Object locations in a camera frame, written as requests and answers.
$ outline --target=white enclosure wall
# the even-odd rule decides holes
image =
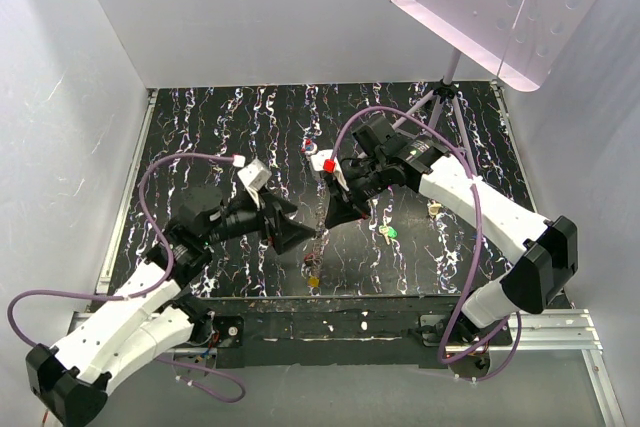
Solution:
[[[100,3],[147,87],[435,80],[451,54],[386,0]]]
[[[630,426],[640,425],[639,29],[640,0],[598,0],[542,88],[507,97],[538,207],[578,224],[569,294],[593,314]]]
[[[97,0],[0,0],[2,425],[39,425],[44,411],[4,309],[26,289],[95,287],[145,103]],[[83,304],[26,300],[17,318],[51,344]]]

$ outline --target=metal stand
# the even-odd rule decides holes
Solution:
[[[469,142],[469,135],[467,134],[467,129],[464,125],[464,117],[462,116],[462,110],[460,109],[460,101],[458,100],[458,90],[453,85],[453,76],[456,72],[456,68],[458,67],[458,63],[460,62],[460,57],[462,56],[462,52],[458,49],[453,49],[453,53],[451,54],[451,60],[449,61],[449,67],[444,74],[444,77],[439,82],[438,86],[431,90],[427,95],[421,98],[418,102],[416,102],[413,107],[411,107],[407,114],[413,115],[418,110],[420,110],[427,102],[435,101],[433,106],[433,112],[431,113],[431,117],[429,118],[429,127],[432,129],[436,128],[438,124],[438,120],[440,119],[440,114],[442,114],[442,106],[444,103],[449,100],[453,105],[453,113],[456,116],[456,123],[458,125],[458,131],[460,132],[460,137],[462,138],[462,145],[464,147],[464,152],[467,157],[467,161],[469,162],[469,166],[471,167],[471,171],[473,175],[478,175],[478,171],[476,169],[476,164],[473,160],[473,152],[471,151],[471,143]],[[407,119],[404,117],[399,118],[393,124],[393,128],[397,129],[402,124],[406,122]]]

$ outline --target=purple cable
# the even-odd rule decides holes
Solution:
[[[138,195],[140,198],[140,206],[142,207],[142,212],[144,212],[144,215],[147,218],[147,221],[151,224],[151,227],[153,228],[153,230],[155,231],[158,240],[167,251],[167,257],[168,257],[167,268],[165,269],[164,274],[162,275],[160,280],[158,280],[158,282],[153,284],[151,287],[147,287],[146,289],[141,290],[140,292],[131,294],[130,296],[128,296],[128,298],[142,297],[143,295],[146,295],[149,292],[154,291],[155,289],[160,287],[164,281],[166,281],[169,278],[169,276],[171,275],[171,271],[173,270],[174,258],[173,258],[173,252],[171,251],[171,247],[169,247],[169,241],[163,235],[162,229],[160,229],[160,227],[158,227],[158,224],[156,224],[156,221],[151,215],[151,212],[149,212],[149,208],[147,207],[147,202],[144,199],[144,194],[145,194],[145,189],[147,187],[147,184],[149,183],[149,178],[151,177],[151,174],[159,167],[169,164],[177,159],[203,159],[203,160],[208,160],[210,162],[217,162],[217,163],[233,163],[233,157],[219,157],[217,155],[185,152],[180,154],[167,155],[166,157],[162,157],[161,159],[158,159],[157,161],[155,161],[153,164],[149,166],[147,171],[142,176],[142,179],[140,180],[140,184],[138,186]],[[9,302],[9,305],[7,306],[7,319],[9,320],[9,325],[11,326],[11,329],[15,332],[15,334],[20,338],[20,340],[22,340],[24,343],[26,343],[30,347],[35,347],[36,343],[33,340],[31,340],[29,337],[27,337],[24,334],[24,332],[22,332],[22,330],[20,330],[20,327],[18,327],[18,324],[16,323],[16,319],[13,311],[15,309],[16,304],[20,302],[22,299],[27,297],[37,296],[37,295],[44,295],[47,297],[64,297],[67,299],[90,300],[90,301],[99,301],[99,302],[125,300],[125,297],[121,295],[78,294],[74,292],[64,292],[61,290],[39,289],[39,290],[27,290],[26,292],[22,292],[21,294],[18,294],[17,296],[15,296],[11,300],[11,302]]]
[[[347,132],[349,131],[349,129],[351,128],[353,123],[357,119],[362,117],[363,115],[366,115],[366,114],[369,114],[369,113],[372,113],[372,112],[390,112],[392,114],[396,114],[396,115],[399,115],[401,117],[404,117],[405,119],[413,122],[414,124],[416,124],[417,126],[422,128],[423,130],[426,130],[427,132],[429,132],[433,137],[438,139],[444,146],[446,146],[451,151],[453,156],[456,159],[458,159],[460,164],[462,164],[462,167],[464,168],[466,176],[469,179],[473,179],[473,173],[471,171],[469,163],[464,158],[464,156],[460,153],[460,149],[458,149],[451,142],[449,142],[447,139],[445,139],[441,134],[436,132],[434,129],[432,129],[431,127],[429,127],[425,123],[420,122],[418,119],[412,117],[411,115],[408,115],[407,113],[402,112],[401,110],[398,110],[398,109],[394,109],[392,107],[383,107],[383,106],[367,107],[366,109],[362,109],[361,111],[356,112],[347,121],[347,123],[344,125],[344,127],[342,127],[342,129],[340,130],[340,133],[338,134],[338,139],[336,140],[336,144],[333,147],[333,151],[331,152],[331,160],[334,160],[336,158],[336,156],[338,155],[338,150],[340,149],[340,144],[342,144],[342,140],[344,139],[344,136],[347,134]],[[480,339],[477,343],[475,343],[474,345],[470,346],[468,349],[464,350],[463,352],[460,352],[460,353],[458,353],[458,354],[456,354],[456,355],[454,355],[454,356],[452,356],[450,358],[446,358],[445,351],[446,351],[446,348],[447,348],[447,344],[449,343],[449,337],[451,336],[451,332],[453,331],[453,327],[455,325],[456,319],[458,318],[458,316],[460,315],[460,312],[462,311],[462,306],[464,305],[464,302],[467,300],[467,297],[469,296],[469,293],[471,292],[471,287],[473,285],[473,279],[474,279],[474,277],[476,275],[476,272],[478,270],[478,264],[479,264],[479,261],[480,261],[480,252],[482,251],[482,211],[481,211],[481,208],[480,208],[480,196],[478,194],[478,189],[476,188],[475,184],[471,184],[471,194],[473,196],[473,204],[475,206],[475,212],[476,212],[476,240],[475,240],[475,244],[474,244],[474,248],[473,248],[473,257],[472,257],[472,260],[471,260],[471,268],[469,269],[469,275],[467,276],[467,280],[465,281],[464,286],[462,288],[462,291],[460,292],[460,299],[458,300],[458,303],[456,304],[455,308],[453,309],[453,313],[451,314],[451,318],[449,319],[449,322],[447,323],[447,327],[446,327],[446,329],[444,331],[444,334],[442,336],[442,340],[440,341],[440,345],[438,346],[438,361],[443,363],[443,364],[445,364],[445,365],[451,364],[453,362],[456,362],[456,361],[462,359],[463,357],[465,357],[469,353],[474,352],[476,349],[478,349],[479,347],[481,347],[484,344],[486,344],[487,342],[489,342],[491,339],[493,339],[493,337],[495,337],[497,335],[497,333],[502,329],[502,327],[504,327],[508,322],[508,318],[503,319],[483,339]],[[510,355],[507,357],[507,360],[505,361],[505,364],[503,366],[501,366],[496,372],[502,372],[504,367],[506,367],[507,363],[510,362],[511,359],[513,358],[513,355],[515,355],[515,351],[516,351],[516,349],[518,347],[518,343],[520,342],[520,332],[522,330],[521,327],[522,327],[522,325],[521,325],[520,321],[518,321],[518,335],[516,337],[517,342],[514,342],[512,351],[511,351]]]
[[[206,392],[211,397],[218,399],[220,402],[224,402],[225,404],[233,404],[235,402],[240,402],[244,398],[244,396],[247,395],[247,389],[244,385],[244,382],[234,375],[227,374],[226,372],[220,372],[219,370],[210,369],[208,367],[203,367],[198,364],[188,364],[186,362],[178,362],[176,360],[163,359],[161,357],[157,357],[155,360],[163,364],[173,365],[175,367],[184,367],[186,369],[200,370],[201,372],[207,372],[209,374],[217,375],[218,377],[222,377],[224,379],[230,380],[231,382],[236,384],[238,387],[240,387],[240,395],[238,395],[237,397],[225,397],[224,395],[219,394],[215,390],[210,389],[209,387],[207,387],[204,384],[201,384],[200,382],[196,382],[195,380],[190,380],[182,376],[178,376],[179,380],[182,380],[187,385],[193,385],[194,387],[202,390],[203,392]]]
[[[511,351],[509,352],[509,355],[507,355],[507,358],[500,365],[500,367],[498,367],[496,370],[494,370],[490,374],[485,375],[484,377],[476,377],[475,379],[469,378],[469,377],[458,377],[459,379],[466,380],[468,382],[482,382],[484,380],[493,379],[496,375],[501,373],[507,367],[507,365],[511,363],[511,360],[513,359],[514,355],[516,355],[516,351],[518,350],[518,345],[520,344],[520,337],[522,336],[522,317],[520,315],[520,312],[516,312],[516,318],[518,319],[518,330],[516,332],[516,338],[513,341],[513,347],[511,347]],[[431,377],[440,377],[443,379],[453,379],[453,380],[458,379],[456,377],[451,377],[450,375],[441,374],[439,372],[429,372],[429,371],[419,371],[419,372],[420,374],[429,375]]]

